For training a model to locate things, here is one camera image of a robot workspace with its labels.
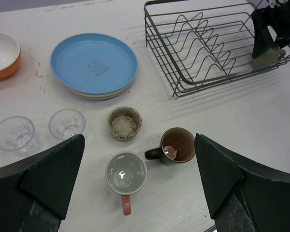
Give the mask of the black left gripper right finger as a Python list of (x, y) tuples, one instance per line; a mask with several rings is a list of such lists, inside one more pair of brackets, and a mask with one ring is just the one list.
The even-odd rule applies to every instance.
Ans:
[(219, 232), (290, 232), (290, 174), (197, 134), (196, 159)]

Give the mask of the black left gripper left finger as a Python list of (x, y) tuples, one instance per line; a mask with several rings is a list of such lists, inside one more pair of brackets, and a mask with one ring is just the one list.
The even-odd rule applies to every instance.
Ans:
[(85, 149), (83, 135), (0, 168), (0, 232), (57, 232)]

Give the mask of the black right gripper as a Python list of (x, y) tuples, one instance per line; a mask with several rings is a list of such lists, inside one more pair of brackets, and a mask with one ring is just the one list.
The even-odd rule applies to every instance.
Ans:
[(254, 25), (252, 57), (258, 58), (270, 48), (290, 44), (290, 0), (275, 1), (275, 6), (255, 9), (251, 15)]

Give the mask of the grey green mug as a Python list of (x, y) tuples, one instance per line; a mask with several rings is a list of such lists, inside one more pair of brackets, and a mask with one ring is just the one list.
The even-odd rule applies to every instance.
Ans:
[(268, 64), (272, 64), (282, 60), (286, 55), (286, 51), (281, 49), (277, 44), (274, 44), (272, 47), (267, 49), (257, 58), (253, 58), (254, 65), (260, 67)]

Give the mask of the clear glass tumbler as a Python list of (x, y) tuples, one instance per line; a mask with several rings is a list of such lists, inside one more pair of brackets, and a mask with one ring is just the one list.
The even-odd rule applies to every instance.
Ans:
[(0, 122), (0, 150), (33, 155), (42, 144), (33, 122), (24, 116), (12, 116)]
[(65, 108), (54, 113), (48, 123), (51, 135), (58, 140), (66, 140), (81, 134), (86, 127), (84, 115), (72, 108)]

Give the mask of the black mug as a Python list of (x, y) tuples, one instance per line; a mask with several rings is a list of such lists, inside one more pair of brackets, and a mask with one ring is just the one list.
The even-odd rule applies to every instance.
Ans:
[(145, 152), (146, 160), (160, 160), (165, 165), (186, 163), (195, 156), (195, 137), (180, 127), (168, 129), (157, 148)]

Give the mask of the pink mug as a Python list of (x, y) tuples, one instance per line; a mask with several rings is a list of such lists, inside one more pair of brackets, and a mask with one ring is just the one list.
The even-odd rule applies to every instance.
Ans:
[(130, 197), (140, 191), (147, 180), (145, 161), (134, 152), (120, 152), (108, 161), (105, 179), (108, 186), (121, 196), (123, 214), (129, 216)]

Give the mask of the purple plate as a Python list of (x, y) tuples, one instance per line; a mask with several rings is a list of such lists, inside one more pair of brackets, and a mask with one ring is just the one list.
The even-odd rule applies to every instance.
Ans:
[(93, 100), (106, 100), (106, 99), (111, 99), (111, 98), (114, 98), (122, 93), (124, 93), (125, 91), (129, 90), (131, 87), (128, 86), (120, 91), (118, 91), (117, 93), (112, 93), (112, 94), (109, 94), (109, 95), (88, 95), (88, 94), (83, 94), (83, 93), (79, 93), (79, 92), (75, 92), (75, 91), (72, 91), (71, 89), (69, 89), (70, 92), (72, 92), (73, 94), (76, 94), (77, 96), (80, 96), (80, 97), (83, 97), (83, 98), (87, 98), (87, 99), (93, 99)]

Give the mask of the speckled ceramic cup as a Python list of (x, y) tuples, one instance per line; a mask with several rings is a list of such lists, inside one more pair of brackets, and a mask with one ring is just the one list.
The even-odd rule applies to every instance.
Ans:
[(127, 142), (135, 138), (141, 127), (141, 115), (132, 107), (117, 107), (107, 118), (107, 128), (111, 136), (119, 142)]

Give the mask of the tan yellow plate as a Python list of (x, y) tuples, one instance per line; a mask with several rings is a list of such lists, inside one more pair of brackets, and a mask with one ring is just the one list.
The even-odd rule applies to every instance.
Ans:
[[(121, 88), (120, 90), (122, 90), (122, 89), (124, 89), (124, 88), (126, 88), (126, 87), (128, 87), (128, 86), (130, 86), (130, 85), (132, 85), (133, 84), (133, 82), (134, 82), (134, 79), (131, 81), (131, 82), (129, 82), (126, 86), (124, 86), (123, 88)], [(69, 87), (67, 87), (66, 85), (64, 85), (64, 84), (62, 84), (68, 91), (69, 91), (69, 89), (71, 89), (71, 88), (69, 88)], [(109, 94), (112, 94), (112, 93), (114, 93), (114, 92), (111, 92), (111, 93), (105, 93), (105, 94), (88, 94), (88, 93), (83, 93), (83, 94), (88, 94), (88, 95), (109, 95)]]

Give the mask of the blue plate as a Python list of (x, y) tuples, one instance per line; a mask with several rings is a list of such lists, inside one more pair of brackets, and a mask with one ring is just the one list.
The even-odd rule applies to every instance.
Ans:
[(123, 41), (105, 34), (83, 33), (64, 39), (53, 49), (50, 67), (55, 77), (73, 90), (105, 94), (131, 82), (138, 61)]

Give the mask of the orange bowl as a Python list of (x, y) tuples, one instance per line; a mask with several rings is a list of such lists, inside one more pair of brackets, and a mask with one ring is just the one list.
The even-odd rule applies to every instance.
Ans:
[(20, 62), (20, 44), (14, 37), (0, 32), (0, 80), (15, 73)]

